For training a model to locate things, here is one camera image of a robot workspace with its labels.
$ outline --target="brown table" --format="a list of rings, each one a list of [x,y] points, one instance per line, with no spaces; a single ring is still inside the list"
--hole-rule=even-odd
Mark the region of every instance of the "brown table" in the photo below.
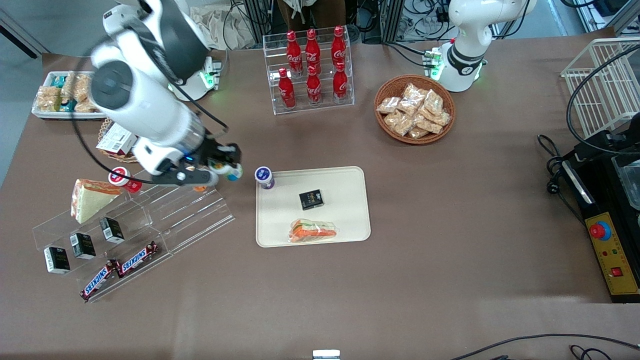
[[[481,79],[454,94],[451,132],[422,147],[391,139],[372,112],[384,81],[419,71],[390,49],[354,46],[355,106],[278,117],[262,53],[233,52],[220,91],[202,103],[231,126],[225,141],[241,145],[247,173],[361,167],[371,237],[260,248],[247,174],[219,187],[231,224],[96,304],[82,303],[74,281],[46,273],[31,228],[68,209],[76,178],[106,175],[69,123],[30,117],[0,192],[0,354],[308,359],[313,349],[339,348],[346,360],[448,359],[542,332],[637,342],[640,305],[609,303],[582,226],[545,191],[547,155],[536,143],[538,133],[563,151],[575,143],[558,74],[596,36],[496,41]],[[46,56],[44,73],[74,61]],[[99,124],[81,128],[95,143]],[[570,343],[638,358],[554,339],[474,359],[569,359]]]

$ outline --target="red lid cup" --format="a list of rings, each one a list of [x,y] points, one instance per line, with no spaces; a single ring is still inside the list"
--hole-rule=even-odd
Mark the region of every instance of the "red lid cup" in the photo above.
[[[120,175],[131,176],[131,173],[124,167],[116,167],[111,169],[111,171]],[[125,179],[124,177],[118,176],[113,173],[109,173],[109,182],[115,186],[121,186],[125,188],[130,193],[136,193],[140,191],[140,189],[142,189],[141,182]]]

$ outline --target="person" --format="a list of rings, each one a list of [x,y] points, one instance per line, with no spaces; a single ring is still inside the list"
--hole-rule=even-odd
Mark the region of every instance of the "person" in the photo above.
[[[344,0],[278,0],[282,18],[289,30],[307,30],[311,18],[316,28],[345,25],[347,15]]]

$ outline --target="coca-cola bottle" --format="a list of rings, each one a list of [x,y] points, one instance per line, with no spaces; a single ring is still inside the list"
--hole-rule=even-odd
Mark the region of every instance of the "coca-cola bottle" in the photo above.
[[[333,29],[333,42],[331,44],[331,60],[333,67],[336,67],[338,62],[344,62],[344,54],[347,49],[347,44],[344,43],[344,28],[342,26],[336,26]]]
[[[320,106],[320,103],[322,103],[320,79],[318,79],[315,66],[309,65],[307,71],[309,73],[309,77],[307,78],[307,96],[309,96],[309,105],[315,108],[316,106]]]
[[[291,68],[291,77],[299,78],[302,75],[302,55],[300,45],[296,40],[296,33],[293,30],[287,32],[287,60]]]
[[[296,94],[293,93],[293,83],[287,76],[287,69],[281,67],[278,72],[280,73],[278,88],[280,89],[282,102],[284,102],[284,108],[291,110],[296,107]]]
[[[316,40],[316,31],[314,29],[307,30],[305,53],[307,54],[307,66],[315,66],[316,74],[320,74],[322,72],[320,67],[320,46]]]
[[[344,73],[344,62],[342,61],[335,64],[333,101],[336,104],[344,104],[347,101],[347,74]]]

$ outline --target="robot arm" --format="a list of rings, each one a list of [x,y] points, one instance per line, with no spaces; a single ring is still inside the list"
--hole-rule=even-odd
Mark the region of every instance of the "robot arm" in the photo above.
[[[449,91],[468,89],[492,41],[489,25],[530,13],[537,0],[451,0],[449,18],[460,33],[442,46],[444,67],[439,82]]]
[[[144,19],[131,17],[113,45],[96,48],[92,99],[140,139],[133,153],[161,184],[215,185],[218,174],[241,174],[235,144],[222,146],[168,85],[185,85],[209,50],[195,23],[174,0],[148,0]]]

